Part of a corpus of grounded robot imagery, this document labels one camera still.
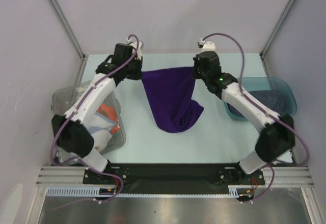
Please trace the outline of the purple towel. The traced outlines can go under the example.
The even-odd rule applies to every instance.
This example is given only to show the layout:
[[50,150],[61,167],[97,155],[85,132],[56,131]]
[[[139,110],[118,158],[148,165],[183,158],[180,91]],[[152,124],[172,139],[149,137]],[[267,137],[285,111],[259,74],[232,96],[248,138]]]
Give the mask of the purple towel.
[[142,84],[159,129],[181,133],[195,125],[204,107],[192,99],[193,67],[145,71]]

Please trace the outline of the light blue paw towel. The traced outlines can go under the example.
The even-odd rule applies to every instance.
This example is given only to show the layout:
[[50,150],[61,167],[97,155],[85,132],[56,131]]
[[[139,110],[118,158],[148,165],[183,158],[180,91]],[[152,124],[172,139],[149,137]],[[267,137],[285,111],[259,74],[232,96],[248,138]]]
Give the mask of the light blue paw towel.
[[80,158],[89,155],[92,149],[106,153],[124,144],[124,139],[119,138],[120,133],[111,134],[116,122],[99,113],[93,116],[88,127],[79,120],[72,121],[59,115],[54,115],[51,123],[54,135],[58,136],[56,144],[64,151]]

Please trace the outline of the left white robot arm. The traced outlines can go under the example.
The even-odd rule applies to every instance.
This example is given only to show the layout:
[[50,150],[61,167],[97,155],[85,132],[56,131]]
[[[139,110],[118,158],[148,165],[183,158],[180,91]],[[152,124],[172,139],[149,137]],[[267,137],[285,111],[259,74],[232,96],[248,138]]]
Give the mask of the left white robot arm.
[[92,168],[100,183],[112,178],[111,163],[100,154],[111,139],[116,123],[98,110],[105,98],[124,79],[142,77],[142,42],[118,43],[114,53],[100,63],[80,98],[61,116],[54,115],[51,124],[54,144]]

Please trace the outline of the grey towel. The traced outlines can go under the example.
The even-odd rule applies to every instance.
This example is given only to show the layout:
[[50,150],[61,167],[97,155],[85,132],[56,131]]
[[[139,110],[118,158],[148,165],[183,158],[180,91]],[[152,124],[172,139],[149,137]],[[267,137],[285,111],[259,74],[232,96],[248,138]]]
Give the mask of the grey towel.
[[[283,116],[285,114],[288,114],[288,105],[280,92],[276,90],[260,90],[250,91],[249,93],[263,105],[276,111],[280,115]],[[229,103],[225,103],[225,109],[229,117],[231,117],[232,119],[237,121],[247,120],[237,109],[235,109]]]

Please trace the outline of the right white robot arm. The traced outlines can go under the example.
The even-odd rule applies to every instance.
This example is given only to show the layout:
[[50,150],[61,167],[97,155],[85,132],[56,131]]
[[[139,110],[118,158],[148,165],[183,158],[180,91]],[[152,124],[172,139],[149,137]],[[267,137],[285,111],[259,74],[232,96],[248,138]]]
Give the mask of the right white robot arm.
[[246,91],[230,73],[222,72],[215,51],[195,55],[193,78],[203,80],[208,91],[237,109],[259,133],[255,149],[237,163],[235,180],[247,184],[253,172],[275,161],[295,145],[293,118],[281,116]]

